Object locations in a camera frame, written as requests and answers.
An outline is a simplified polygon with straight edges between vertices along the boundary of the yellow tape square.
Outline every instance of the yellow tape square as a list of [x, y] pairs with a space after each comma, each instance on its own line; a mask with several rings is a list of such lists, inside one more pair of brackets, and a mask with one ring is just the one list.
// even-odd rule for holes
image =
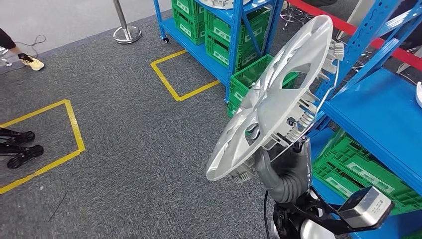
[[158, 59], [156, 61], [153, 61], [151, 63], [152, 69], [154, 69], [155, 73], [157, 73], [158, 77], [160, 77], [161, 82], [163, 82], [164, 86], [167, 88], [167, 90], [170, 92], [170, 94], [173, 96], [173, 98], [176, 101], [184, 101], [187, 98], [192, 97], [192, 96], [194, 96], [194, 95], [196, 95], [198, 93], [201, 93], [202, 91], [207, 90], [207, 89], [209, 89], [209, 88], [217, 85], [218, 83], [220, 83], [220, 81], [215, 80], [215, 81], [213, 81], [211, 83], [208, 83], [208, 84], [206, 84], [206, 85], [204, 85], [202, 87], [199, 87], [198, 89], [193, 90], [193, 91], [191, 91], [191, 92], [189, 92], [189, 93], [187, 93], [185, 95], [179, 96], [176, 93], [176, 91], [173, 89], [173, 87], [170, 85], [170, 83], [167, 81], [166, 77], [163, 75], [163, 73], [160, 71], [160, 69], [158, 69], [157, 64], [158, 63], [161, 63], [161, 62], [164, 62], [164, 61], [167, 61], [169, 59], [172, 59], [172, 58], [174, 58], [176, 56], [180, 56], [180, 55], [182, 55], [184, 53], [186, 53], [186, 50], [182, 50], [182, 51], [176, 52], [174, 54], [171, 54], [170, 56], [163, 57], [163, 58]]
[[27, 118], [39, 115], [39, 114], [41, 114], [41, 113], [43, 113], [47, 110], [50, 110], [54, 107], [57, 107], [57, 106], [60, 106], [60, 105], [63, 105], [63, 104], [66, 106], [66, 112], [69, 116], [69, 121], [70, 121], [72, 130], [73, 130], [73, 134], [75, 136], [76, 145], [77, 145], [78, 149], [76, 151], [72, 152], [72, 153], [69, 153], [68, 155], [66, 155], [62, 158], [57, 159], [56, 161], [54, 161], [52, 163], [47, 164], [46, 166], [42, 167], [41, 169], [38, 169], [37, 171], [35, 171], [32, 174], [29, 174], [28, 176], [21, 178], [21, 179], [18, 179], [16, 181], [13, 181], [13, 182], [9, 183], [8, 185], [0, 188], [0, 194], [3, 194], [7, 191], [12, 190], [13, 188], [31, 180], [32, 178], [34, 178], [38, 175], [41, 175], [41, 174], [47, 172], [48, 170], [50, 170], [54, 167], [57, 167], [60, 164], [66, 162], [66, 161], [69, 161], [70, 159], [78, 156], [82, 151], [85, 151], [85, 145], [84, 145], [84, 142], [82, 141], [81, 132], [79, 131], [79, 127], [78, 127], [78, 122], [76, 121], [75, 114], [73, 113], [72, 105], [70, 104], [69, 100], [61, 100], [59, 102], [56, 102], [54, 104], [51, 104], [49, 106], [46, 106], [46, 107], [41, 108], [39, 110], [36, 110], [34, 112], [31, 112], [29, 114], [26, 114], [24, 116], [21, 116], [19, 118], [16, 118], [14, 120], [9, 121], [9, 122], [2, 123], [2, 124], [0, 124], [0, 127], [6, 128], [6, 127], [11, 126], [15, 123], [18, 123], [18, 122], [21, 122], [23, 120], [26, 120]]

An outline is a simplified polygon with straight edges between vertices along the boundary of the person's leg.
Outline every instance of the person's leg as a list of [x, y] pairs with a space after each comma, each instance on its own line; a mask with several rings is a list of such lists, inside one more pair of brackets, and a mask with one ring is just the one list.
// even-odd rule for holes
[[38, 59], [32, 56], [26, 55], [25, 53], [22, 53], [19, 47], [17, 47], [16, 44], [13, 42], [11, 37], [7, 35], [7, 33], [5, 33], [5, 31], [3, 31], [1, 28], [0, 28], [0, 46], [16, 54], [24, 65], [30, 66], [34, 71], [39, 71], [44, 67], [44, 63], [42, 63]]

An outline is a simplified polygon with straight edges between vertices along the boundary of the stool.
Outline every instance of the stool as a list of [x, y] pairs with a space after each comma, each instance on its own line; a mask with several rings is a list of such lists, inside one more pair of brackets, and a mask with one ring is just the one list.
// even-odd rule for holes
[[282, 28], [283, 31], [287, 31], [287, 25], [288, 23], [302, 23], [302, 25], [305, 24], [306, 19], [312, 19], [314, 16], [308, 13], [305, 13], [304, 11], [300, 10], [296, 6], [290, 4], [289, 2], [284, 1], [283, 4], [286, 4], [287, 6], [283, 8], [283, 10], [280, 13], [281, 19], [283, 19], [286, 24], [284, 24], [284, 27]]

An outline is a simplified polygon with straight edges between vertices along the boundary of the green basket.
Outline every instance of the green basket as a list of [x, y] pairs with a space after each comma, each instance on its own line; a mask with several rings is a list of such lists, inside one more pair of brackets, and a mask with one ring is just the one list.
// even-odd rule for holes
[[205, 9], [195, 0], [172, 0], [172, 8], [182, 12], [193, 23], [204, 22]]
[[[258, 45], [262, 47], [264, 44], [263, 41], [259, 42]], [[207, 55], [216, 60], [221, 65], [228, 67], [229, 63], [229, 45], [221, 43], [218, 39], [215, 38], [214, 34], [206, 32], [206, 41], [205, 41]], [[258, 58], [258, 54], [255, 51], [255, 48], [249, 48], [247, 51], [239, 51], [236, 54], [235, 62], [235, 72], [243, 69], [251, 62], [255, 61]]]
[[[261, 8], [253, 11], [247, 15], [252, 32], [256, 37], [257, 42], [264, 41], [265, 32], [268, 25], [271, 10], [268, 8]], [[212, 14], [210, 11], [205, 12], [206, 30], [212, 32], [215, 38], [223, 44], [230, 43], [230, 25]], [[239, 29], [238, 46], [249, 47], [252, 46], [251, 37], [246, 30], [245, 23], [242, 21]]]
[[408, 236], [402, 237], [401, 239], [422, 239], [422, 230], [412, 233]]
[[204, 22], [194, 23], [186, 17], [183, 12], [173, 9], [173, 18], [176, 27], [187, 36], [195, 45], [205, 42], [205, 25]]
[[313, 168], [313, 173], [316, 178], [330, 185], [331, 189], [343, 198], [349, 198], [354, 192], [364, 188], [329, 162], [319, 165], [318, 168]]
[[[267, 54], [231, 76], [230, 99], [232, 99], [232, 103], [237, 106], [240, 105], [240, 102], [242, 102], [243, 97], [246, 96], [249, 89], [252, 87], [252, 84], [259, 79], [272, 59], [273, 57], [270, 54]], [[292, 88], [298, 75], [297, 72], [287, 74], [283, 81], [283, 88]]]
[[[360, 187], [373, 185], [381, 190], [396, 203], [392, 215], [422, 209], [422, 197], [343, 130], [339, 130], [330, 139], [313, 163], [317, 178], [320, 178], [319, 168], [327, 164], [352, 178]], [[322, 182], [334, 190], [331, 185], [323, 180]]]
[[237, 111], [237, 108], [238, 108], [239, 106], [235, 106], [233, 103], [231, 103], [230, 102], [230, 100], [228, 101], [228, 104], [227, 104], [227, 115], [230, 117], [230, 118], [232, 118], [233, 117], [233, 115], [236, 113], [236, 111]]

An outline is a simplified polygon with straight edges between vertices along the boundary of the blue metal shelf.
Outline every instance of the blue metal shelf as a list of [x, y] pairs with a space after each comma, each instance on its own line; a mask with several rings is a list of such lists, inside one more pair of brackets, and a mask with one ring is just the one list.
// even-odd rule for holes
[[[214, 15], [221, 18], [221, 20], [225, 21], [227, 24], [232, 24], [236, 14], [234, 13], [233, 9], [225, 10], [225, 9], [217, 9], [209, 7], [203, 4], [200, 0], [195, 0], [202, 6], [204, 6], [207, 10], [211, 11]], [[273, 0], [252, 0], [248, 4], [243, 6], [243, 10], [245, 13], [250, 13], [252, 11], [258, 10], [259, 8], [271, 4]]]
[[181, 44], [197, 61], [199, 61], [207, 70], [211, 72], [225, 87], [229, 86], [228, 69], [217, 61], [209, 57], [205, 50], [205, 44], [196, 46], [179, 29], [177, 29], [173, 18], [166, 19], [160, 25], [168, 32], [179, 44]]
[[[312, 159], [323, 149], [328, 139], [331, 137], [333, 132], [329, 128], [318, 132], [311, 137], [311, 151]], [[333, 190], [327, 187], [318, 179], [314, 178], [313, 186], [316, 190], [324, 197], [329, 203], [343, 204], [344, 199], [336, 194]], [[352, 233], [350, 234], [354, 239], [400, 239], [403, 236], [407, 236], [410, 233], [416, 231], [422, 227], [422, 211], [415, 211], [411, 213], [396, 215], [388, 217], [382, 227], [378, 230]]]
[[415, 92], [414, 85], [381, 68], [322, 110], [422, 195], [422, 109]]

